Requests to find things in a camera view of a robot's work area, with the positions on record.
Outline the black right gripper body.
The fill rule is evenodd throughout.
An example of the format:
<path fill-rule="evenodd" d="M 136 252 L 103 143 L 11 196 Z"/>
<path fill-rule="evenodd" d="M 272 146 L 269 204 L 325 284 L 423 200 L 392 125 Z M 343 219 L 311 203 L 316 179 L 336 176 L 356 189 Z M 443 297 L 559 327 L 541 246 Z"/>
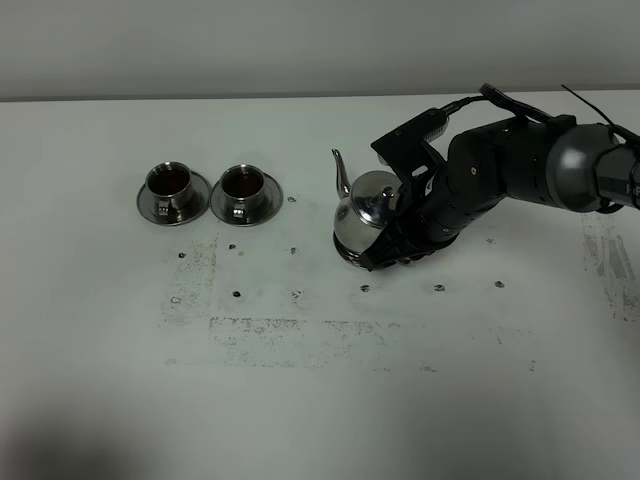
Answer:
<path fill-rule="evenodd" d="M 505 119 L 453 137 L 445 164 L 418 198 L 404 193 L 399 220 L 418 219 L 457 236 L 501 200 L 549 204 L 550 122 Z"/>

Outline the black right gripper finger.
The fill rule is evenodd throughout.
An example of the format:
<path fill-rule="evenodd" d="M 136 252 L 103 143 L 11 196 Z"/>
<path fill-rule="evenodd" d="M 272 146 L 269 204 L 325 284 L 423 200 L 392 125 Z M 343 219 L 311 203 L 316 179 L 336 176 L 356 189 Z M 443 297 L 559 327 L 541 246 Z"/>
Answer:
<path fill-rule="evenodd" d="M 455 231 L 443 229 L 418 219 L 392 220 L 373 244 L 360 255 L 360 264 L 368 271 L 380 270 L 396 263 L 409 264 L 455 241 Z"/>

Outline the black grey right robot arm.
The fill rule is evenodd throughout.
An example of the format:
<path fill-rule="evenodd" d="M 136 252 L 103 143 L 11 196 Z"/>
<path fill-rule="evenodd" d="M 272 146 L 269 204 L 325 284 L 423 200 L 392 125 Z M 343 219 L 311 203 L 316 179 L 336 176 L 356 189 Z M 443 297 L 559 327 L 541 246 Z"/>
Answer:
<path fill-rule="evenodd" d="M 504 198 L 579 213 L 639 205 L 639 144 L 604 124 L 511 117 L 454 136 L 432 182 L 407 188 L 399 212 L 360 256 L 369 271 L 450 246 Z"/>

